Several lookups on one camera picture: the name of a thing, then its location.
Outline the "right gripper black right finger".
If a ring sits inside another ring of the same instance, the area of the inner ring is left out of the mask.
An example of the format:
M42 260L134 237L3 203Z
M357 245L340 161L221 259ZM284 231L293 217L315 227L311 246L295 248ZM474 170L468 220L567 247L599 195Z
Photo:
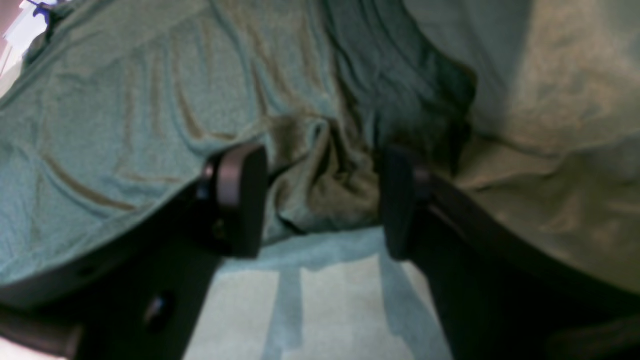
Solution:
M455 360L637 360L639 296L553 259L418 154L380 157L389 255L429 281Z

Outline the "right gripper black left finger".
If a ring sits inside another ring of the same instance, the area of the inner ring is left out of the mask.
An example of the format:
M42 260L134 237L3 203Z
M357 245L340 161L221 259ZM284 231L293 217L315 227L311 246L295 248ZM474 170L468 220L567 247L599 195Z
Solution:
M226 258L261 248L265 146L215 153L121 237L1 288L3 360L180 360Z

